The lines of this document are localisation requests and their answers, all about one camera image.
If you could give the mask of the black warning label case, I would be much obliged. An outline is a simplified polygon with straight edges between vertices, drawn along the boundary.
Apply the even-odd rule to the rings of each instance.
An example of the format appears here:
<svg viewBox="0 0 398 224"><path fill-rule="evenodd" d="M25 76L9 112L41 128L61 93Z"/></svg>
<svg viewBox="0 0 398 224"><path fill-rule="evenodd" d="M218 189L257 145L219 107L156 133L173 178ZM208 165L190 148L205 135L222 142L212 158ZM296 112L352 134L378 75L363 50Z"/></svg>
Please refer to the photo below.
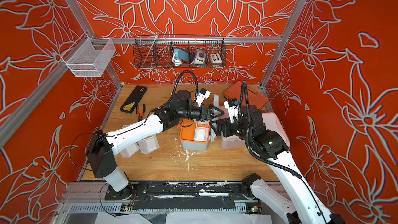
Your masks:
<svg viewBox="0 0 398 224"><path fill-rule="evenodd" d="M120 110L124 113L132 114L138 107L139 102L144 97L147 90L147 87L136 86L134 90L130 93L128 98L125 100L125 102L122 104Z"/></svg>

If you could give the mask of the grey orange medicine chest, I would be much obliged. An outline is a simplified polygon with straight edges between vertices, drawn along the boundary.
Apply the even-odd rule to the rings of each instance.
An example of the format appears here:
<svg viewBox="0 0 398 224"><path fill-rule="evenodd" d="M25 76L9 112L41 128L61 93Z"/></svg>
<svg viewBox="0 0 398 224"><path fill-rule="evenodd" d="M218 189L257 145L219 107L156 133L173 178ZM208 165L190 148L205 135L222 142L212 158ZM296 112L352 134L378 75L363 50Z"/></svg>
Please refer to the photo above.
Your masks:
<svg viewBox="0 0 398 224"><path fill-rule="evenodd" d="M186 150L206 151L210 142L210 122L224 114L218 107L208 104L201 106L188 105L187 110L181 110L178 127L181 146Z"/></svg>

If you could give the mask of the orange handled pliers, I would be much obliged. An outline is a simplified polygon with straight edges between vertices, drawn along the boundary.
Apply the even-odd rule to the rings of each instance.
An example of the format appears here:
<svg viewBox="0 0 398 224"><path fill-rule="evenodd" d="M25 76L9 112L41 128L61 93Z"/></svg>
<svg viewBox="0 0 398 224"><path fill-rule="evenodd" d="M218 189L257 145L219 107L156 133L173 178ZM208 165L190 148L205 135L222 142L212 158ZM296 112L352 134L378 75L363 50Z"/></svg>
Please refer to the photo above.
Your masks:
<svg viewBox="0 0 398 224"><path fill-rule="evenodd" d="M143 104L142 107L140 107L140 105L138 105L135 109L136 111L136 117L137 117L137 121L140 122L144 119L144 115L145 115L145 111L146 111L146 105Z"/></svg>

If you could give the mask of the aluminium frame post left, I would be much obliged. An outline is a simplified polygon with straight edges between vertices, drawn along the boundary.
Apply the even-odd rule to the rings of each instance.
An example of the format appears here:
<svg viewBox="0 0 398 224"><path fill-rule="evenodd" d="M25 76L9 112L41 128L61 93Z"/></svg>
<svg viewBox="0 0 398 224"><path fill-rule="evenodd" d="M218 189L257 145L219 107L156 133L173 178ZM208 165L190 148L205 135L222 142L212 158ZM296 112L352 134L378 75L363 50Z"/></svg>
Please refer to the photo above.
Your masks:
<svg viewBox="0 0 398 224"><path fill-rule="evenodd" d="M92 40L93 44L104 45L105 39L110 39L110 38L105 38L105 39L97 38L96 34L94 33L90 23L88 22L87 17L85 16L77 0L65 0L65 1L67 2L69 9L71 10L75 19L77 20L77 22L79 23L80 27L83 30L83 35L82 37L79 38L79 42L82 41L83 39L90 39ZM110 75L116 87L121 88L122 82L120 81L118 75L116 74L116 71L114 70L114 68L110 63L108 64L105 72L107 72Z"/></svg>

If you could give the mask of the orange tray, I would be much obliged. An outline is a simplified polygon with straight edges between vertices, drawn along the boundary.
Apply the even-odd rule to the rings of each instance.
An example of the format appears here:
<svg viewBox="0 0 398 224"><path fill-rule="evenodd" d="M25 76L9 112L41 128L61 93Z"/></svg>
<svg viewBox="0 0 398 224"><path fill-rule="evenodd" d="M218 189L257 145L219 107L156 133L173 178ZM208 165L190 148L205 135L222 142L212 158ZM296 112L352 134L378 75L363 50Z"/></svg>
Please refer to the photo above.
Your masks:
<svg viewBox="0 0 398 224"><path fill-rule="evenodd" d="M189 142L189 143L204 143L204 142L194 141L194 135L195 135L196 128L204 127L204 128L208 128L208 130L209 130L209 138L208 138L208 142L209 142L209 139L210 139L210 126L209 125L196 123L193 120L183 119L180 127L181 127L181 131L180 131L179 137L180 137L181 141Z"/></svg>

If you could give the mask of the blue item in basket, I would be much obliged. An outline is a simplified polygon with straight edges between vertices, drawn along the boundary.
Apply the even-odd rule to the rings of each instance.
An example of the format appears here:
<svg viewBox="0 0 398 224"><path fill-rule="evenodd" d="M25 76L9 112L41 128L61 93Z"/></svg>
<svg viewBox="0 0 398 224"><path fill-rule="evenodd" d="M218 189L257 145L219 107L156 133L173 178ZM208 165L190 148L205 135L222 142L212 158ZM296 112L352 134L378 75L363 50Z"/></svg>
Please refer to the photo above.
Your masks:
<svg viewBox="0 0 398 224"><path fill-rule="evenodd" d="M173 50L173 60L179 60L179 61L189 61L189 54L185 52L184 50L175 48Z"/></svg>

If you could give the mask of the white pink first aid kit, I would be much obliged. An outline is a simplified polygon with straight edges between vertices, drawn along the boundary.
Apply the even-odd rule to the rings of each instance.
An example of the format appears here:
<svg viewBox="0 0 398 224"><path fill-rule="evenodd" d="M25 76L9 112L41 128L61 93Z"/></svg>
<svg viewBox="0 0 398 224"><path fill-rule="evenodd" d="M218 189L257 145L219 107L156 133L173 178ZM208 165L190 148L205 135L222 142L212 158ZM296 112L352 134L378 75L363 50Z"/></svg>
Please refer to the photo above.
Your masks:
<svg viewBox="0 0 398 224"><path fill-rule="evenodd" d="M263 122L266 128L271 131L277 132L285 141L287 146L290 148L290 140L282 127L277 115L275 113L262 113Z"/></svg>

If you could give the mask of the white device with dials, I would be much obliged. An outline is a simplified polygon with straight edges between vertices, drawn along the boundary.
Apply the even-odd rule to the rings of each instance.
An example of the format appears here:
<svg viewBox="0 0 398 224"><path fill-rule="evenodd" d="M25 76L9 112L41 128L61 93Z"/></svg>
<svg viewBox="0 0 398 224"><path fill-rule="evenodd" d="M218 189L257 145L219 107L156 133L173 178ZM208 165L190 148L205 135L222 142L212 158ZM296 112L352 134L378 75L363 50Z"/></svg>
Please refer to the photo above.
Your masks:
<svg viewBox="0 0 398 224"><path fill-rule="evenodd" d="M193 60L193 64L194 65L204 65L206 63L206 52L197 49L195 56L194 56L194 60Z"/></svg>

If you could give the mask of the aluminium frame post right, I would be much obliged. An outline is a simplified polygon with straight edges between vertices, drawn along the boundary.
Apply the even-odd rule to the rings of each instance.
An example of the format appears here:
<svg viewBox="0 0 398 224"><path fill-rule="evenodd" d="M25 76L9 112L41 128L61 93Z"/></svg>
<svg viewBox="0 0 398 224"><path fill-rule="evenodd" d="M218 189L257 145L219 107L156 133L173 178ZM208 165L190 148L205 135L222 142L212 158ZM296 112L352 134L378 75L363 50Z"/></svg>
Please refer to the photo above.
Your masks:
<svg viewBox="0 0 398 224"><path fill-rule="evenodd" d="M268 65L266 67L265 74L264 74L261 84L259 86L259 89L263 94L266 93L266 85L268 84L268 82L271 78L271 75L273 73L273 70L276 67L277 62L280 59L282 52L284 51L284 48L286 47L286 45L288 43L290 35L293 32L294 26L295 26L297 20L299 19L299 16L304 8L306 1L307 0L296 0L296 3L292 9L290 18L289 18L287 25L284 29L284 32L282 34L282 40L277 45L277 48L276 48L270 62L268 63Z"/></svg>

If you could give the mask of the aluminium horizontal back rail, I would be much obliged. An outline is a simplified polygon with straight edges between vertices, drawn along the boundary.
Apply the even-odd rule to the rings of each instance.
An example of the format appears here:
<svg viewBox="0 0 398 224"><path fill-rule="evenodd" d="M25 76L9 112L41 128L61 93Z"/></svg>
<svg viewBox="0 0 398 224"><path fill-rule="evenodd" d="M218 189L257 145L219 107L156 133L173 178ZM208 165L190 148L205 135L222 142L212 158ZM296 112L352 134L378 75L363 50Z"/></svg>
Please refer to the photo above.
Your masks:
<svg viewBox="0 0 398 224"><path fill-rule="evenodd" d="M132 45L136 41L224 41L225 44L267 44L267 43L275 43L279 44L282 42L281 36L244 36L244 37L235 37L235 36L227 36L227 37L210 37L210 36L183 36L183 37L157 37L149 36L149 37L133 37L133 38L122 38L122 37L114 37L110 38L114 45Z"/></svg>

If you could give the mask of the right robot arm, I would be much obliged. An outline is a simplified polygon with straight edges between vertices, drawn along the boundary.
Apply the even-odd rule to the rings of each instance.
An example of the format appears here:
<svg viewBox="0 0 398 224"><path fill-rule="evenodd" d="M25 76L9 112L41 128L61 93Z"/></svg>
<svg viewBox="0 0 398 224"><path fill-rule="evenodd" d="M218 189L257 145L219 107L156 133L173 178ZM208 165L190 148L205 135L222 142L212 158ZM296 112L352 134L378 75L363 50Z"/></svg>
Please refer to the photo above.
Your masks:
<svg viewBox="0 0 398 224"><path fill-rule="evenodd" d="M261 113L255 106L242 109L238 117L224 118L210 124L217 136L236 136L245 140L248 152L267 164L288 194L283 197L256 173L242 180L250 197L272 209L285 224L343 224L316 196L298 169L290 152L290 141L274 113Z"/></svg>

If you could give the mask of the white button box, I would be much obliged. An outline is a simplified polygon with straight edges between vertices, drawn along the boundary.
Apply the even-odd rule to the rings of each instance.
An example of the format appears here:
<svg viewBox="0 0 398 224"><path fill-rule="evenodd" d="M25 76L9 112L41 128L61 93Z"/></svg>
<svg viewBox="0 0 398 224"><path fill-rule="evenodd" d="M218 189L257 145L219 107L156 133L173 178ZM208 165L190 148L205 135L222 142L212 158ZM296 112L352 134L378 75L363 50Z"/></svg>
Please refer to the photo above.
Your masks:
<svg viewBox="0 0 398 224"><path fill-rule="evenodd" d="M222 64L221 56L220 56L220 54L218 54L218 53L211 54L211 55L209 56L209 58L210 58L211 64L212 64L213 66L221 65L221 64Z"/></svg>

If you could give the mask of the pink medicine chest box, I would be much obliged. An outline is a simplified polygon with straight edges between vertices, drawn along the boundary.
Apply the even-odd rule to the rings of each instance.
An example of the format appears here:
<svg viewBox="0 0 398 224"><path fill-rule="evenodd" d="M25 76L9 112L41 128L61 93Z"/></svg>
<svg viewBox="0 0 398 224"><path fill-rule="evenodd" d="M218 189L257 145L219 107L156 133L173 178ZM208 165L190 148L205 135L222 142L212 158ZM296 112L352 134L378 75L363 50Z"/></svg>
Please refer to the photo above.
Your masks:
<svg viewBox="0 0 398 224"><path fill-rule="evenodd" d="M219 143L222 149L238 149L245 146L245 140L240 139L238 136L233 135L229 137L219 136Z"/></svg>

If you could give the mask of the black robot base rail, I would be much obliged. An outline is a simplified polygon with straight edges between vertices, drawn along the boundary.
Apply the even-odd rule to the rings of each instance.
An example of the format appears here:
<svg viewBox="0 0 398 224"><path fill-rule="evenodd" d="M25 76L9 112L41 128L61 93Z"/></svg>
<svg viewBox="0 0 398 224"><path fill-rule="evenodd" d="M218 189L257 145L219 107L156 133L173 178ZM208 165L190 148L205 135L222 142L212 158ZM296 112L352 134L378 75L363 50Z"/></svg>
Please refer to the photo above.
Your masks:
<svg viewBox="0 0 398 224"><path fill-rule="evenodd" d="M134 181L131 190L105 191L106 201L146 200L154 198L222 197L231 200L253 200L255 197L241 181Z"/></svg>

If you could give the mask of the aluminium frame post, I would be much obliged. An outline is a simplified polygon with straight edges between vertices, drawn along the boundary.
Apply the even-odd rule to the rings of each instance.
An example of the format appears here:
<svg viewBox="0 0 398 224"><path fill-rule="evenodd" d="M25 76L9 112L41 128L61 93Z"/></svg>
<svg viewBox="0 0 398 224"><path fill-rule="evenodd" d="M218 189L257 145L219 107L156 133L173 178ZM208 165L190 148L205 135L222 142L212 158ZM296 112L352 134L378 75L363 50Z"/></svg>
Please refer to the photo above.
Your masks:
<svg viewBox="0 0 398 224"><path fill-rule="evenodd" d="M65 1L67 2L69 9L71 10L75 19L77 20L77 22L79 23L80 27L83 30L83 35L82 37L79 38L79 42L82 41L83 39L90 39L92 40L93 44L104 45L105 39L110 39L110 38L105 38L105 39L97 38L96 34L94 33L90 23L88 22L87 17L85 16L77 0L65 0ZM118 75L116 74L116 71L114 70L114 68L110 63L108 64L105 72L107 72L110 75L116 87L121 88L122 82L120 81Z"/></svg>
<svg viewBox="0 0 398 224"><path fill-rule="evenodd" d="M276 67L277 62L280 59L282 52L284 51L284 48L286 47L286 45L288 43L290 35L293 32L294 26L295 26L297 20L299 19L299 16L304 8L306 1L307 0L296 0L296 3L292 9L290 18L289 18L287 25L284 29L284 32L282 34L282 40L277 45L277 48L276 48L270 62L268 63L268 65L266 67L265 74L264 74L261 84L259 86L259 89L263 94L266 93L266 85L268 84L268 82L271 78L271 75L273 73L273 70Z"/></svg>

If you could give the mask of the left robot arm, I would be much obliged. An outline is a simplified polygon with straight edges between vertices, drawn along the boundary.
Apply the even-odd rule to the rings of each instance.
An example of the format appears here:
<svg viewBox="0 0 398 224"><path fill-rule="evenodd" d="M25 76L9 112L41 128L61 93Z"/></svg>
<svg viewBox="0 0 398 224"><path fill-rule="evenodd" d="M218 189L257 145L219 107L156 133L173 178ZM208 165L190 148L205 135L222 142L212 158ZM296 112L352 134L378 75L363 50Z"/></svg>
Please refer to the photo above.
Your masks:
<svg viewBox="0 0 398 224"><path fill-rule="evenodd" d="M191 93L179 90L147 118L117 131L104 133L99 130L93 133L86 157L95 178L105 180L117 193L132 191L129 179L116 163L117 154L145 138L176 126L181 119L210 121L223 115L224 111L212 104L206 107L198 102L194 106Z"/></svg>

